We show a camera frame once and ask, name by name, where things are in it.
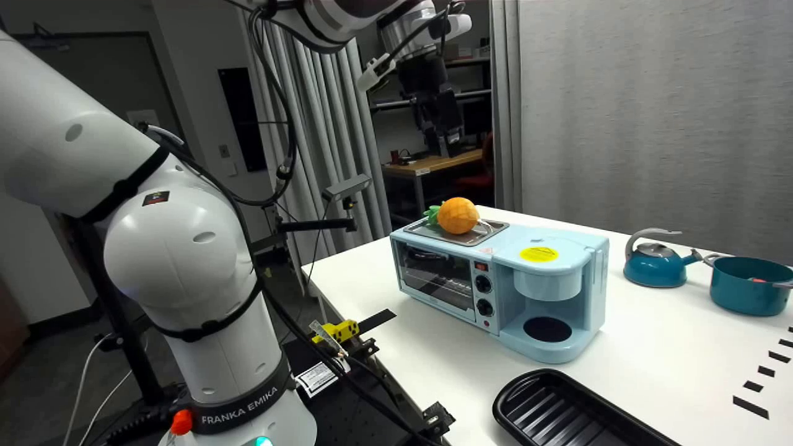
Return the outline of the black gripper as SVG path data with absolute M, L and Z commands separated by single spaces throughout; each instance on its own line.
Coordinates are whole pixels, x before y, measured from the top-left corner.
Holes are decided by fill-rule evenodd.
M 458 152 L 464 120 L 441 53 L 423 51 L 398 61 L 396 78 L 398 94 L 414 104 L 414 120 L 423 131 L 423 144 L 436 152 Z

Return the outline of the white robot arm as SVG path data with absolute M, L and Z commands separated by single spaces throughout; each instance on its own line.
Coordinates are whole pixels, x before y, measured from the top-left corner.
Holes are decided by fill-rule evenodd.
M 107 228 L 112 284 L 164 333 L 189 389 L 189 446 L 315 446 L 243 218 L 186 165 L 14 36 L 0 40 L 0 177 L 31 205 Z

